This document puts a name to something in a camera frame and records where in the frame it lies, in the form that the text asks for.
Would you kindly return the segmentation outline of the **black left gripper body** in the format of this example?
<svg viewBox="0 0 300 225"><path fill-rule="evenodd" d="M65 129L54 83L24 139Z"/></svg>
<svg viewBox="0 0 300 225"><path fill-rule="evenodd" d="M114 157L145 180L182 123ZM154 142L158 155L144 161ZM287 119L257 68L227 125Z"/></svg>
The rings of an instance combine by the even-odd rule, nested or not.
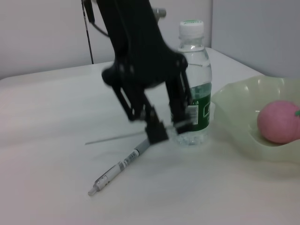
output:
<svg viewBox="0 0 300 225"><path fill-rule="evenodd" d="M186 90L187 61L163 40L149 0L96 0L115 58L102 72L113 89L148 89L165 83Z"/></svg>

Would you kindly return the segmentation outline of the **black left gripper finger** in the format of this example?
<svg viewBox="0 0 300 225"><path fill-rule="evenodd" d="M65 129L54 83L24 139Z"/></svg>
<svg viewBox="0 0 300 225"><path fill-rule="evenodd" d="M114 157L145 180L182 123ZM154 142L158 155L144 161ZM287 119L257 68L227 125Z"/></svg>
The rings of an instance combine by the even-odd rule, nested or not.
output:
<svg viewBox="0 0 300 225"><path fill-rule="evenodd" d="M192 103L188 78L185 71L166 81L169 107L173 127L178 135L188 132L192 127L192 119L187 107Z"/></svg>
<svg viewBox="0 0 300 225"><path fill-rule="evenodd" d="M146 97L145 89L154 88L165 80L155 79L151 84L141 84L120 78L110 78L110 86L130 121L146 122L145 132L150 144L168 140L166 128L157 116L155 108Z"/></svg>

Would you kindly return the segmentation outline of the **transparent plastic ruler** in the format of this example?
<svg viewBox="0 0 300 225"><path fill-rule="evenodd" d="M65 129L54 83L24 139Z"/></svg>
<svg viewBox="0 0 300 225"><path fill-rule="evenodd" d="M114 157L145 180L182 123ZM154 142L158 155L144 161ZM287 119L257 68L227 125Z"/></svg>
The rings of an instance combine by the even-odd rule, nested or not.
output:
<svg viewBox="0 0 300 225"><path fill-rule="evenodd" d="M166 131L166 133L168 133L169 131L173 131L177 135L179 135L179 134L188 132L191 129L192 125L193 125L192 120L189 119L189 120L185 120L182 122L173 123L171 125L168 125L165 127L165 131ZM138 131L135 133L124 134L124 135L119 135L119 136L115 136L115 137L109 137L109 138L105 138L105 139L101 139L101 140L87 142L87 143L85 143L85 145L113 141L113 140L118 140L118 139L123 139L123 138L133 137L133 136L137 136L137 135L143 135L143 134L146 134L148 140L150 140L149 134L146 132L146 130L143 130L143 131Z"/></svg>

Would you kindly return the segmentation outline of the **clear bottle with green label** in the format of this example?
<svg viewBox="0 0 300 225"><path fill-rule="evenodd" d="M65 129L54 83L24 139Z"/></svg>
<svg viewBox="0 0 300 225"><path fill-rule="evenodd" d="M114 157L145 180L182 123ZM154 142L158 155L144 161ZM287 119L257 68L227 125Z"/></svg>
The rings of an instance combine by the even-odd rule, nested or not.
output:
<svg viewBox="0 0 300 225"><path fill-rule="evenodd" d="M175 135L174 140L181 146L195 146L208 138L210 123L210 97L212 70L208 53L204 47L204 23L200 20L187 20L179 25L179 52L187 59L187 78L193 102L187 112L193 121L191 131Z"/></svg>

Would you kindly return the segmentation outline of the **pink toy peach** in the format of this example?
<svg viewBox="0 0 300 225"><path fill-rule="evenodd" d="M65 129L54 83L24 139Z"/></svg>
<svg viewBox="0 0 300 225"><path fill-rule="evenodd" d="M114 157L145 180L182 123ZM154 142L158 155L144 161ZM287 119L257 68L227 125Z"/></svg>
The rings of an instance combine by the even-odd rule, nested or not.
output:
<svg viewBox="0 0 300 225"><path fill-rule="evenodd" d="M258 114L257 127L267 140L286 144L300 139L300 107L291 101L277 100Z"/></svg>

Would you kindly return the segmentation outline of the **grey transparent pen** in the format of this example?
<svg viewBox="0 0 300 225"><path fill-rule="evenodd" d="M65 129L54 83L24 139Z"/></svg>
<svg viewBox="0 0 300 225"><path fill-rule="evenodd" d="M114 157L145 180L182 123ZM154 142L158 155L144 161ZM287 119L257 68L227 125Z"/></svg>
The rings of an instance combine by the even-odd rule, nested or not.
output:
<svg viewBox="0 0 300 225"><path fill-rule="evenodd" d="M112 166L108 171L102 174L95 182L92 189L88 192L89 196L93 196L96 192L101 191L107 186L116 176L118 176L125 168L134 162L141 154L143 154L150 147L150 142L145 139L137 145L133 152L129 154L124 160Z"/></svg>

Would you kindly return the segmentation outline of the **green glass fruit plate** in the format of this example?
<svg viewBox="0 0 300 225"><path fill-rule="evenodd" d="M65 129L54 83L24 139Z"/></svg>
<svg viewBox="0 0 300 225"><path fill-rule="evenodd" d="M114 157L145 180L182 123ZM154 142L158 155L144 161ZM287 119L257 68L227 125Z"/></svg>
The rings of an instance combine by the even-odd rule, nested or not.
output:
<svg viewBox="0 0 300 225"><path fill-rule="evenodd" d="M225 85L211 97L214 122L231 135L240 152L251 158L300 164L300 140L275 144L258 131L258 113L276 100L300 106L300 78L258 75Z"/></svg>

